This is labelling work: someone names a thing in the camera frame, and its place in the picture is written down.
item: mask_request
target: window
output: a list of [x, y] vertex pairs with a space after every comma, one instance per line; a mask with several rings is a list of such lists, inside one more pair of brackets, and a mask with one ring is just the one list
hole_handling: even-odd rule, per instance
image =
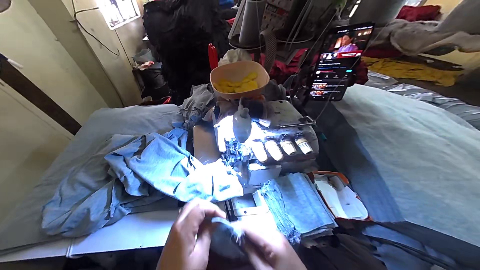
[[97, 0], [97, 3], [112, 30], [140, 17], [136, 0]]
[[405, 3], [406, 6], [419, 6], [422, 2], [424, 2], [423, 0], [407, 0], [407, 2]]
[[349, 18], [350, 18], [351, 16], [353, 16], [353, 14], [355, 14], [355, 11], [357, 11], [357, 8], [358, 8], [359, 5], [360, 5], [360, 2], [361, 2], [361, 0], [358, 0], [358, 1], [355, 3], [355, 6], [353, 7], [352, 12], [350, 12], [350, 15], [348, 16]]

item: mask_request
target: red scissors handle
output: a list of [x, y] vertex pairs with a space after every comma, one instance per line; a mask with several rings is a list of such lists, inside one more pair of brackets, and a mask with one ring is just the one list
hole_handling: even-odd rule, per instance
[[218, 52], [212, 43], [208, 44], [208, 60], [212, 70], [218, 67]]

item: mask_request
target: plastic bowl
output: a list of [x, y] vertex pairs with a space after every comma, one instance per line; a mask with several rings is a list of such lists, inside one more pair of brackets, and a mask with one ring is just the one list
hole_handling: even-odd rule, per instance
[[239, 61], [235, 63], [226, 64], [223, 66], [218, 66], [212, 70], [210, 73], [210, 82], [217, 83], [220, 80], [225, 79], [231, 82], [241, 82], [249, 73], [257, 73], [258, 88], [246, 92], [240, 93], [223, 93], [213, 87], [215, 95], [222, 97], [226, 100], [230, 99], [240, 99], [241, 97], [252, 98], [262, 93], [265, 86], [270, 81], [270, 76], [268, 76], [267, 71], [261, 64], [254, 61]]

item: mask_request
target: fabric scrap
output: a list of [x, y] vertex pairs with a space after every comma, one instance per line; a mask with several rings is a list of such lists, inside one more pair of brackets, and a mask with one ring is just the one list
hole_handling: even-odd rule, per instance
[[398, 61], [391, 58], [377, 59], [362, 57], [368, 69], [394, 78], [418, 79], [432, 81], [440, 86], [452, 86], [462, 71], [445, 71], [422, 64]]
[[248, 262], [248, 256], [243, 249], [243, 230], [223, 218], [212, 218], [212, 223], [215, 223], [216, 227], [212, 232], [210, 250], [224, 258]]
[[278, 230], [291, 243], [300, 237], [330, 234], [334, 217], [303, 173], [287, 174], [270, 180], [260, 189], [274, 216]]
[[243, 195], [236, 177], [221, 162], [202, 165], [185, 150], [187, 131], [164, 136], [113, 135], [58, 186], [42, 209], [49, 235], [78, 237], [113, 224], [165, 196], [188, 202], [196, 197], [222, 201]]
[[208, 104], [215, 98], [213, 91], [208, 89], [208, 84], [192, 86], [191, 97], [186, 98], [183, 104], [179, 106], [185, 123], [183, 128], [192, 130], [193, 127], [202, 119], [208, 110]]

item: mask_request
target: blue fabric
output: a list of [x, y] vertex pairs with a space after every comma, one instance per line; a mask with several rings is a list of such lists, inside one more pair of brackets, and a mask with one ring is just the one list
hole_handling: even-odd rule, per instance
[[218, 164], [204, 166], [185, 150], [186, 139], [183, 129], [163, 136], [113, 135], [60, 183], [42, 210], [42, 229], [50, 235], [77, 237], [165, 196], [190, 201], [243, 195], [237, 179], [217, 175], [219, 168], [212, 166]]
[[270, 180], [260, 192], [278, 230], [292, 243], [299, 243], [300, 236], [330, 234], [336, 227], [332, 213], [303, 173]]
[[[324, 104], [309, 104], [315, 117]], [[480, 131], [460, 117], [354, 85], [317, 121], [370, 216], [469, 266], [480, 252]]]
[[[175, 104], [104, 108], [95, 111], [45, 171], [33, 191], [0, 222], [0, 254], [12, 252], [22, 246], [61, 239], [61, 235], [51, 236], [42, 231], [43, 206], [55, 195], [60, 183], [67, 181], [72, 174], [85, 166], [114, 134], [163, 134], [172, 130], [172, 122], [178, 121], [183, 121], [183, 118]], [[165, 209], [164, 202], [163, 199], [135, 207], [132, 212]]]

